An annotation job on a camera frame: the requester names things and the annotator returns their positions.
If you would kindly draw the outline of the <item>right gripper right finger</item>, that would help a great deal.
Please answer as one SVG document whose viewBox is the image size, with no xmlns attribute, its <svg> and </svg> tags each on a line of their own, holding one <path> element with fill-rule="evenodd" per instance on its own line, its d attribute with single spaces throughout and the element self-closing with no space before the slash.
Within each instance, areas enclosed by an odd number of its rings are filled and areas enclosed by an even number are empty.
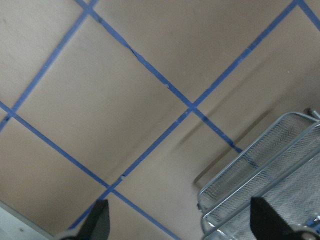
<svg viewBox="0 0 320 240">
<path fill-rule="evenodd" d="M 309 227 L 291 227 L 262 197 L 250 199 L 250 230 L 257 240 L 318 240 Z"/>
</svg>

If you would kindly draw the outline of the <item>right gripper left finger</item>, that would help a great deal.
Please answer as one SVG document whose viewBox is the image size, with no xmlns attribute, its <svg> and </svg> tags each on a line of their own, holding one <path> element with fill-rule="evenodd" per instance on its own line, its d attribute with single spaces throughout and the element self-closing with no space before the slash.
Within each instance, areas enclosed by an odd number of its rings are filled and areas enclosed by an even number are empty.
<svg viewBox="0 0 320 240">
<path fill-rule="evenodd" d="M 107 199 L 98 200 L 81 228 L 67 230 L 56 236 L 57 240 L 107 240 L 110 235 L 110 210 Z"/>
</svg>

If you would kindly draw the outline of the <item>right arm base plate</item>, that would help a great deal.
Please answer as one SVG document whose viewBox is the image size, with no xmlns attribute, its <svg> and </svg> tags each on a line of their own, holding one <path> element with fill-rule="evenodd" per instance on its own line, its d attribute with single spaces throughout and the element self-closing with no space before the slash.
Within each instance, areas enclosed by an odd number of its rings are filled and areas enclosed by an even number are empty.
<svg viewBox="0 0 320 240">
<path fill-rule="evenodd" d="M 0 202 L 1 240 L 53 240 L 54 237 L 19 212 Z"/>
</svg>

